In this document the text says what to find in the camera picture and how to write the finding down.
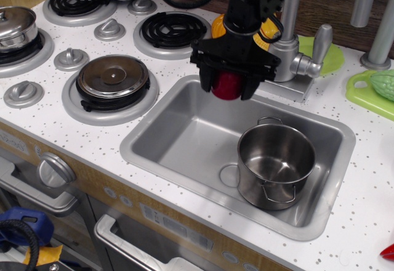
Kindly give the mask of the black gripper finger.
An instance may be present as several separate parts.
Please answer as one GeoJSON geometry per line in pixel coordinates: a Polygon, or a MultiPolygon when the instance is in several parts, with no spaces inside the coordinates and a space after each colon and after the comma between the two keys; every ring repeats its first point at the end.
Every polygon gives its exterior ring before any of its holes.
{"type": "Polygon", "coordinates": [[[216,76],[218,74],[218,70],[215,68],[212,68],[207,65],[201,65],[199,69],[199,79],[200,79],[200,84],[201,88],[205,92],[210,92],[213,86],[213,83],[216,79],[216,76]]]}
{"type": "Polygon", "coordinates": [[[249,100],[265,78],[261,75],[247,75],[241,89],[241,100],[249,100]]]}

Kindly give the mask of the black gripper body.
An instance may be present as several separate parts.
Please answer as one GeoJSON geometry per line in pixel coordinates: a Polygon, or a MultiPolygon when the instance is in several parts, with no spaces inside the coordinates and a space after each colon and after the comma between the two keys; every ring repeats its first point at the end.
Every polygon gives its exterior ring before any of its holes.
{"type": "Polygon", "coordinates": [[[240,75],[261,75],[274,81],[281,59],[263,49],[253,40],[260,32],[259,21],[252,31],[236,31],[232,23],[223,21],[226,34],[219,38],[195,40],[191,44],[190,62],[200,68],[207,65],[240,75]]]}

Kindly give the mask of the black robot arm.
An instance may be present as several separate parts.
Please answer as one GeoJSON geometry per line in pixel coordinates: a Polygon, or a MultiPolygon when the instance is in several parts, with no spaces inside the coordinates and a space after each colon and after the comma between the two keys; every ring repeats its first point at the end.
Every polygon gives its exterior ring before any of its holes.
{"type": "Polygon", "coordinates": [[[254,41],[262,23],[283,0],[229,0],[223,18],[225,34],[192,43],[190,61],[199,68],[201,88],[222,100],[248,100],[261,82],[273,81],[279,57],[254,41]]]}

